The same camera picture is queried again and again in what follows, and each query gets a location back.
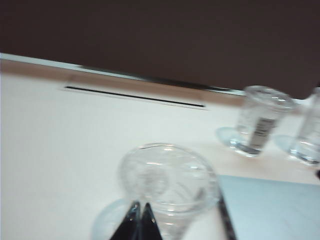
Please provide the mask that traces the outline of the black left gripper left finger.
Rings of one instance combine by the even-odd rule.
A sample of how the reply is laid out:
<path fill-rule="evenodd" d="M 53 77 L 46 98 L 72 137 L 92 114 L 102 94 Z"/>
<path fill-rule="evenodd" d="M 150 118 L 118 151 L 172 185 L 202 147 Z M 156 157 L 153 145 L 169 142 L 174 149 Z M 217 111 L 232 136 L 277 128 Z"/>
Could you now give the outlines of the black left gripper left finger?
<path fill-rule="evenodd" d="M 122 222 L 111 236 L 111 240 L 140 240 L 141 206 L 133 201 Z"/>

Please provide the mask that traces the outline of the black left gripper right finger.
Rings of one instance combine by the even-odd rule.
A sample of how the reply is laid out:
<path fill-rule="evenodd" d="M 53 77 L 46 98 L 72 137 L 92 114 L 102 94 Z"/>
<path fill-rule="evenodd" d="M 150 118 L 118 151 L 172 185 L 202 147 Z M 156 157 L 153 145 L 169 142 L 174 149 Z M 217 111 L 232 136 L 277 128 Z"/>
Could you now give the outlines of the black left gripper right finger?
<path fill-rule="evenodd" d="M 162 240 L 156 218 L 149 203 L 146 203 L 142 213 L 142 239 Z"/>

